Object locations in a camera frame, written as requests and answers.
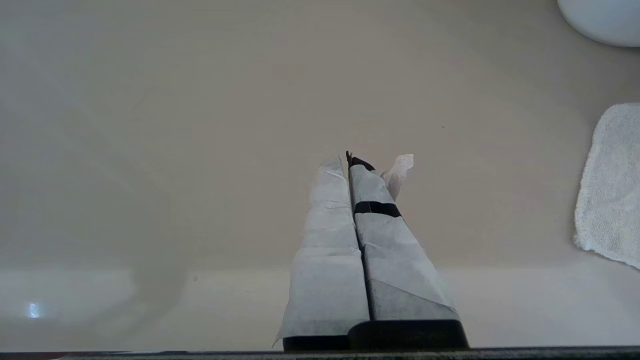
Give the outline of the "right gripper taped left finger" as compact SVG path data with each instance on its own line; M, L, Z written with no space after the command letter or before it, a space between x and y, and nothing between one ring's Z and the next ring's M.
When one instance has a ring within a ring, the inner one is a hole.
M340 157L317 169L301 246L292 262L277 340L286 352L347 351L370 321L362 255Z

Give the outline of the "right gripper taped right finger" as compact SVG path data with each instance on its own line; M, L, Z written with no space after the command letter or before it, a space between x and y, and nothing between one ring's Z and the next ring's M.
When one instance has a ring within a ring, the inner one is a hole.
M350 343L371 351L468 349L450 294L382 176L350 152L346 159L370 314L349 331Z

